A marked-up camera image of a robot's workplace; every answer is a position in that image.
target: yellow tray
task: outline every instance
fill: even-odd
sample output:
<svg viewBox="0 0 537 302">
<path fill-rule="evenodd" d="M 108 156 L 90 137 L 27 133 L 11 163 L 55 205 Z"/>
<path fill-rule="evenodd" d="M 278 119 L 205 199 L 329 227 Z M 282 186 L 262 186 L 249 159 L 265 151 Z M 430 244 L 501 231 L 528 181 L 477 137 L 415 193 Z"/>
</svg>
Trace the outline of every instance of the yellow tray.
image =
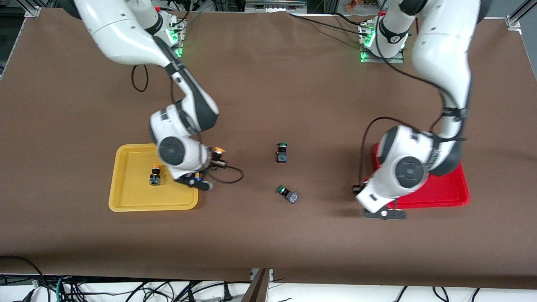
<svg viewBox="0 0 537 302">
<path fill-rule="evenodd" d="M 151 165 L 160 164 L 155 144 L 123 145 L 115 154 L 108 207 L 114 212 L 190 210 L 198 189 L 173 180 L 161 165 L 161 185 L 150 185 Z"/>
</svg>

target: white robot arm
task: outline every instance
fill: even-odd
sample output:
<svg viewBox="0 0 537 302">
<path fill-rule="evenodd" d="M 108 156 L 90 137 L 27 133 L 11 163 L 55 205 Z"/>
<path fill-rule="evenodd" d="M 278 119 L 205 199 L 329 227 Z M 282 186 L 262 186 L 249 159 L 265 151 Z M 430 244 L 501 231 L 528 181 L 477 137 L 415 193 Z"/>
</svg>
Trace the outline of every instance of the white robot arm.
<svg viewBox="0 0 537 302">
<path fill-rule="evenodd" d="M 395 56 L 419 12 L 425 18 L 413 48 L 412 63 L 421 77 L 443 88 L 441 131 L 434 135 L 397 126 L 384 134 L 377 153 L 381 167 L 357 195 L 370 213 L 418 190 L 429 173 L 445 175 L 453 171 L 462 154 L 471 91 L 467 53 L 480 1 L 392 1 L 386 15 L 375 18 L 376 41 L 370 43 L 371 52 L 384 58 Z"/>
<path fill-rule="evenodd" d="M 189 136 L 212 128 L 219 115 L 206 93 L 161 38 L 163 18 L 150 0 L 74 0 L 84 25 L 99 49 L 119 64 L 154 64 L 163 67 L 185 98 L 151 115 L 149 130 L 157 154 L 172 177 L 209 190 L 212 184 L 193 176 L 206 169 L 212 153 Z"/>
</svg>

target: red tray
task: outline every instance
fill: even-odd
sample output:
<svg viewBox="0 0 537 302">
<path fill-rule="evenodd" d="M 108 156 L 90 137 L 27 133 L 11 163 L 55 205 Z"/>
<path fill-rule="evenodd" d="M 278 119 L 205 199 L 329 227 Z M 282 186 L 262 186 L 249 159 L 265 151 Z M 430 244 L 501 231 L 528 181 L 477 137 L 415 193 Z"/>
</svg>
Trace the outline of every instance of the red tray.
<svg viewBox="0 0 537 302">
<path fill-rule="evenodd" d="M 379 144 L 372 148 L 371 160 L 373 170 L 380 167 L 376 151 Z M 399 198 L 397 208 L 424 208 L 424 207 L 446 207 L 464 206 L 470 202 L 470 193 L 466 184 L 465 172 L 459 163 L 453 172 L 443 175 L 429 175 L 429 178 L 414 193 Z M 394 208 L 394 203 L 389 203 L 388 208 Z"/>
</svg>

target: black cable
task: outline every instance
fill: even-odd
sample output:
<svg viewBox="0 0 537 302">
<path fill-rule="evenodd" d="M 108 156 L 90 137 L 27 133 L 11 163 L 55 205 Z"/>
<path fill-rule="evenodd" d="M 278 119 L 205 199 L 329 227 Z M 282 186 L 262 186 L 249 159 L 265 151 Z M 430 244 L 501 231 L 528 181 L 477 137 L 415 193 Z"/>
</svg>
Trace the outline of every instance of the black cable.
<svg viewBox="0 0 537 302">
<path fill-rule="evenodd" d="M 384 7 L 386 6 L 386 3 L 389 3 L 389 1 L 384 1 L 380 7 L 380 10 L 379 10 L 379 14 L 380 12 L 382 12 L 384 10 Z M 377 18 L 376 20 L 376 28 L 379 28 L 379 25 L 380 25 L 380 16 Z M 421 77 L 418 77 L 418 76 L 415 76 L 415 75 L 411 75 L 409 73 L 406 73 L 398 68 L 396 68 L 395 66 L 393 66 L 390 62 L 388 62 L 388 60 L 384 57 L 384 55 L 382 54 L 381 50 L 380 50 L 380 47 L 379 47 L 379 40 L 378 39 L 375 39 L 375 46 L 376 46 L 376 49 L 377 51 L 379 52 L 379 55 L 380 55 L 380 58 L 382 59 L 382 61 L 384 61 L 384 63 L 386 63 L 386 65 L 388 65 L 391 69 L 393 69 L 394 71 L 404 75 L 404 76 L 407 76 L 407 77 L 410 77 L 410 78 L 413 78 L 414 80 L 418 80 L 420 82 L 423 82 L 423 83 L 426 83 L 426 84 L 429 84 L 433 87 L 435 87 L 436 89 L 439 90 L 439 92 L 442 92 L 444 93 L 445 95 L 447 95 L 452 101 L 455 101 L 455 98 L 453 98 L 453 95 L 447 91 L 444 87 L 440 86 L 440 85 L 437 85 L 429 80 L 426 80 L 424 78 L 421 78 Z M 445 101 L 444 101 L 444 98 L 442 96 L 442 94 L 440 94 L 440 99 L 442 100 L 442 105 L 445 107 L 446 104 L 445 104 Z M 436 123 L 438 122 L 439 120 L 436 120 L 435 123 L 433 123 L 431 125 L 431 128 L 434 128 L 434 126 L 436 125 Z"/>
<path fill-rule="evenodd" d="M 127 292 L 83 292 L 81 291 L 79 294 L 83 295 L 83 296 L 97 296 L 97 295 L 106 295 L 106 296 L 120 296 L 122 294 L 128 294 L 128 293 L 131 293 L 132 291 L 127 291 Z"/>
<path fill-rule="evenodd" d="M 207 172 L 207 176 L 212 178 L 213 180 L 219 182 L 219 183 L 223 183 L 223 184 L 234 184 L 234 183 L 238 183 L 239 181 L 241 181 L 243 178 L 244 178 L 244 172 L 243 170 L 239 169 L 239 168 L 236 168 L 236 167 L 232 167 L 232 166 L 227 166 L 227 169 L 232 169 L 232 170 L 236 170 L 239 172 L 240 174 L 240 177 L 237 178 L 236 180 L 234 181 L 223 181 L 219 178 L 216 178 L 212 173 L 210 173 L 209 171 Z"/>
<path fill-rule="evenodd" d="M 12 260 L 19 260 L 19 261 L 24 261 L 26 263 L 28 263 L 38 274 L 39 274 L 39 277 L 41 277 L 41 280 L 43 281 L 43 285 L 45 287 L 45 289 L 47 290 L 47 299 L 48 299 L 48 302 L 50 302 L 50 294 L 48 292 L 49 289 L 52 289 L 54 288 L 53 285 L 51 285 L 51 283 L 49 283 L 46 279 L 45 279 L 45 275 L 43 275 L 43 273 L 41 272 L 41 270 L 37 267 L 37 265 L 35 265 L 32 261 L 24 258 L 24 257 L 20 257 L 20 256 L 13 256 L 13 255 L 5 255 L 5 256 L 0 256 L 0 260 L 2 259 L 12 259 Z"/>
<path fill-rule="evenodd" d="M 237 284 L 237 283 L 242 283 L 242 284 L 250 284 L 251 282 L 243 282 L 243 281 L 232 281 L 232 282 L 220 282 L 220 283 L 215 283 L 215 284 L 211 284 L 211 285 L 207 285 L 205 287 L 202 287 L 200 289 L 197 289 L 195 291 L 192 292 L 192 297 L 194 297 L 194 294 L 195 293 L 198 293 L 202 290 L 206 290 L 206 289 L 210 289 L 211 287 L 215 287 L 215 286 L 220 286 L 220 285 L 224 285 L 224 283 L 227 283 L 227 284 Z"/>
<path fill-rule="evenodd" d="M 188 13 L 189 13 L 189 12 L 190 12 L 190 11 L 186 11 L 185 16 L 184 16 L 183 18 L 181 18 L 181 20 L 179 20 L 179 21 L 177 21 L 177 22 L 175 22 L 175 23 L 172 23 L 171 26 L 176 26 L 176 25 L 179 25 L 179 23 L 183 22 L 183 21 L 188 17 Z"/>
<path fill-rule="evenodd" d="M 443 116 L 444 116 L 444 115 L 441 113 L 441 114 L 436 118 L 436 120 L 434 120 L 434 122 L 433 122 L 433 123 L 431 124 L 431 126 L 429 127 L 429 132 L 433 133 L 434 127 L 438 124 L 438 122 L 439 122 L 440 120 L 442 120 L 442 117 L 443 117 Z"/>
<path fill-rule="evenodd" d="M 231 301 L 233 300 L 233 296 L 229 292 L 229 286 L 227 282 L 224 282 L 224 299 L 223 302 Z"/>
<path fill-rule="evenodd" d="M 433 286 L 433 292 L 434 292 L 434 295 L 438 297 L 438 299 L 444 301 L 444 302 L 449 302 L 449 296 L 447 295 L 447 292 L 446 292 L 446 289 L 441 286 L 440 287 L 442 289 L 442 291 L 444 292 L 444 295 L 446 296 L 446 298 L 442 298 L 437 292 L 436 292 L 436 286 Z"/>
<path fill-rule="evenodd" d="M 11 282 L 8 282 L 7 278 L 6 279 L 0 279 L 0 280 L 4 280 L 4 283 L 0 284 L 0 286 L 2 286 L 2 285 L 11 285 L 11 284 L 16 284 L 16 283 L 20 283 L 20 282 L 26 282 L 26 281 L 30 281 L 32 279 L 22 279 L 22 280 L 11 281 Z"/>
<path fill-rule="evenodd" d="M 173 79 L 172 78 L 170 78 L 170 99 L 171 99 L 172 104 L 175 104 L 175 100 L 174 100 L 175 98 L 174 98 L 174 95 L 173 95 Z M 203 139 L 201 138 L 201 132 L 198 132 L 197 136 L 198 136 L 198 141 L 200 142 L 199 162 L 201 163 L 201 162 L 204 162 L 203 158 L 202 158 L 203 152 L 201 150 L 203 148 Z M 222 184 L 235 184 L 235 183 L 238 183 L 239 181 L 241 181 L 244 178 L 244 171 L 243 170 L 241 170 L 239 168 L 236 168 L 236 167 L 232 167 L 232 166 L 227 166 L 227 168 L 232 169 L 232 170 L 236 170 L 237 172 L 239 172 L 239 174 L 240 174 L 239 178 L 237 178 L 236 180 L 233 180 L 233 181 L 223 181 L 223 180 L 215 177 L 214 175 L 212 175 L 209 172 L 209 170 L 207 170 L 206 173 L 204 173 L 204 174 L 200 173 L 201 174 L 201 180 L 203 180 L 205 178 L 205 176 L 208 176 L 208 177 L 212 178 L 214 181 L 222 183 Z"/>
<path fill-rule="evenodd" d="M 324 26 L 332 27 L 332 28 L 335 28 L 335 29 L 340 30 L 340 31 L 350 32 L 350 33 L 355 33 L 355 34 L 357 34 L 357 35 L 363 35 L 363 36 L 365 36 L 365 37 L 367 36 L 367 33 L 351 31 L 351 30 L 348 30 L 348 29 L 346 29 L 346 28 L 341 28 L 341 27 L 333 26 L 333 25 L 331 25 L 331 24 L 327 24 L 327 23 L 323 23 L 323 22 L 316 21 L 316 20 L 308 19 L 308 18 L 305 18 L 305 17 L 302 17 L 302 16 L 297 16 L 297 15 L 293 15 L 293 14 L 289 14 L 289 15 L 290 15 L 290 16 L 293 16 L 293 17 L 295 17 L 295 18 L 299 18 L 299 19 L 302 19 L 302 20 L 309 21 L 309 22 L 313 22 L 313 23 L 317 23 L 317 24 L 320 24 L 320 25 L 324 25 Z"/>
<path fill-rule="evenodd" d="M 399 292 L 399 295 L 397 295 L 397 299 L 395 299 L 394 302 L 401 301 L 401 297 L 403 296 L 404 291 L 407 290 L 407 288 L 408 288 L 408 286 L 403 286 L 403 289 Z"/>
<path fill-rule="evenodd" d="M 342 17 L 343 20 L 347 21 L 347 22 L 350 23 L 350 24 L 354 24 L 354 25 L 358 25 L 358 26 L 360 26 L 360 22 L 354 22 L 353 20 L 351 20 L 351 19 L 345 17 L 342 13 L 334 12 L 333 14 Z"/>
<path fill-rule="evenodd" d="M 136 84 L 134 83 L 134 72 L 136 71 L 136 68 L 138 65 L 134 65 L 132 71 L 130 72 L 130 82 L 132 83 L 134 89 L 138 92 L 144 92 L 147 89 L 147 85 L 149 85 L 149 73 L 147 72 L 147 66 L 144 64 L 143 68 L 146 70 L 146 85 L 143 87 L 143 89 L 140 89 L 136 87 Z"/>
<path fill-rule="evenodd" d="M 416 35 L 419 35 L 418 17 L 416 17 Z"/>
<path fill-rule="evenodd" d="M 145 292 L 143 301 L 147 301 L 147 300 L 149 300 L 149 299 L 150 299 L 151 297 L 153 297 L 155 294 L 159 294 L 159 295 L 165 297 L 167 302 L 169 302 L 170 299 L 173 300 L 173 296 L 170 297 L 170 296 L 168 296 L 167 294 L 158 291 L 161 287 L 163 287 L 163 286 L 165 286 L 166 284 L 169 284 L 169 283 L 170 283 L 169 281 L 168 281 L 168 282 L 163 282 L 161 285 L 157 286 L 157 287 L 154 288 L 154 289 L 144 289 L 144 292 L 145 292 L 145 290 L 148 290 L 148 292 Z"/>
<path fill-rule="evenodd" d="M 148 284 L 148 283 L 149 283 L 149 282 L 142 282 L 142 284 L 138 285 L 138 287 L 130 293 L 130 295 L 127 297 L 127 299 L 125 300 L 125 302 L 129 302 L 129 300 L 134 296 L 134 294 L 135 294 L 137 291 L 141 290 L 141 289 L 142 289 L 146 284 Z"/>
<path fill-rule="evenodd" d="M 190 281 L 189 284 L 175 297 L 175 299 L 172 302 L 177 302 L 181 297 L 183 297 L 188 290 L 192 289 L 194 286 L 200 284 L 201 281 Z"/>
<path fill-rule="evenodd" d="M 479 292 L 481 288 L 478 287 L 475 289 L 474 293 L 471 295 L 471 302 L 475 302 L 475 296 L 477 296 L 477 293 Z"/>
<path fill-rule="evenodd" d="M 363 174 L 364 174 L 364 154 L 365 154 L 365 148 L 366 148 L 366 139 L 367 139 L 367 133 L 369 132 L 369 129 L 371 128 L 371 126 L 373 126 L 373 124 L 378 121 L 378 120 L 381 120 L 381 119 L 387 119 L 387 120 L 392 120 L 392 121 L 395 121 L 401 125 L 404 125 L 406 127 L 409 127 L 409 128 L 412 128 L 414 129 L 415 131 L 417 132 L 420 132 L 420 130 L 400 119 L 396 119 L 396 118 L 392 118 L 392 117 L 377 117 L 376 119 L 372 120 L 369 125 L 367 125 L 367 128 L 366 130 L 364 131 L 364 136 L 362 136 L 362 143 L 361 143 L 361 146 L 360 146 L 360 164 L 359 164 L 359 168 L 358 168 L 358 182 L 360 184 L 361 187 L 364 186 L 364 180 L 362 178 Z"/>
<path fill-rule="evenodd" d="M 177 2 L 176 1 L 172 1 L 174 4 L 175 4 L 175 7 L 177 8 L 178 11 L 180 11 L 181 9 L 179 9 L 179 6 L 177 5 Z"/>
</svg>

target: brown paper sheet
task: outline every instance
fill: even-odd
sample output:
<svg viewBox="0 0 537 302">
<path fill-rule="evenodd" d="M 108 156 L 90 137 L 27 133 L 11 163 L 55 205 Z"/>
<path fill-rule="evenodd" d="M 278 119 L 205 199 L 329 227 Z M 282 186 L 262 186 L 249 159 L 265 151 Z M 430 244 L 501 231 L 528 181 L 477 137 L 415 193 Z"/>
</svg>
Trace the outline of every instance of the brown paper sheet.
<svg viewBox="0 0 537 302">
<path fill-rule="evenodd" d="M 150 142 L 169 81 L 150 66 L 148 90 L 136 92 L 130 66 L 104 57 L 82 22 L 43 9 L 0 82 L 0 254 L 58 275 L 244 280 L 269 267 L 286 282 L 537 288 L 537 85 L 502 20 L 479 24 L 469 53 L 471 202 L 409 210 L 406 221 L 359 216 L 360 138 L 377 116 L 428 127 L 440 110 L 433 88 L 360 63 L 352 33 L 286 13 L 204 13 L 186 37 L 184 61 L 221 112 L 204 143 L 226 149 L 245 179 L 216 184 L 197 210 L 110 211 L 115 151 Z M 391 126 L 378 123 L 369 145 Z M 280 141 L 287 164 L 274 162 Z M 275 193 L 280 184 L 297 204 Z"/>
</svg>

